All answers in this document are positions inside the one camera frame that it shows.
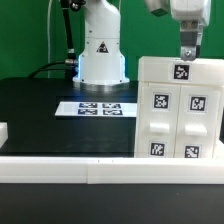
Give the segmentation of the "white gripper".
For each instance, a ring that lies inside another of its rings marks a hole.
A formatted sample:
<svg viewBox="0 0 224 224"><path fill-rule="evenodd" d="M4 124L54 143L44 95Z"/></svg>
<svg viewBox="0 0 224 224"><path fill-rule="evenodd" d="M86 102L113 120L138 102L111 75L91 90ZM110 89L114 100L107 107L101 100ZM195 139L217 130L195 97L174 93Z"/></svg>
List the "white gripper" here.
<svg viewBox="0 0 224 224"><path fill-rule="evenodd" d="M194 61L200 54L201 25L199 22L203 26L209 25L211 0L170 0L170 7L172 17L181 21L180 57L183 61Z"/></svg>

